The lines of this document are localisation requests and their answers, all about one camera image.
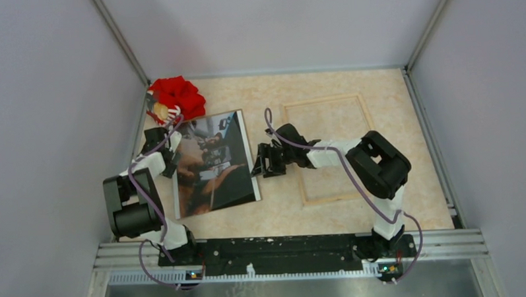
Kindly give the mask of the large glossy photo print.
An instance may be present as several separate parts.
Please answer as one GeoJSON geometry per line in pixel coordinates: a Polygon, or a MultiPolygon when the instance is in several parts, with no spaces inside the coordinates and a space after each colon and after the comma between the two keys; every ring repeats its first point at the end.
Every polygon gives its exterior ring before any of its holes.
{"type": "Polygon", "coordinates": [[[185,121],[177,131],[176,219],[261,200],[241,109],[185,121]]]}

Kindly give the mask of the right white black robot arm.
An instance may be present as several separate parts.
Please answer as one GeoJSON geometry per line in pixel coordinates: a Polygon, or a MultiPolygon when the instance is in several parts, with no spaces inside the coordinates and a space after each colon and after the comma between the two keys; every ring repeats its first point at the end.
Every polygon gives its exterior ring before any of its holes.
{"type": "Polygon", "coordinates": [[[340,166],[375,213],[370,237],[358,243],[358,256],[376,261],[400,250],[405,230],[402,202],[412,166],[378,131],[347,141],[307,141],[293,124],[268,128],[266,133],[271,142],[258,144],[251,176],[281,176],[292,163],[310,170],[340,166]]]}

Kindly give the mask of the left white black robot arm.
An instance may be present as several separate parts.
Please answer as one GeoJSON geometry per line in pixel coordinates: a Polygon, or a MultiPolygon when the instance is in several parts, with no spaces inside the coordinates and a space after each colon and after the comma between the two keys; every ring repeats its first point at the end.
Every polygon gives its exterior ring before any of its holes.
{"type": "Polygon", "coordinates": [[[182,135],[164,127],[147,129],[141,152],[122,173],[102,182],[110,228],[116,238],[144,238],[164,254],[160,265],[191,265],[199,260],[188,227],[166,218],[155,179],[172,178],[182,135]]]}

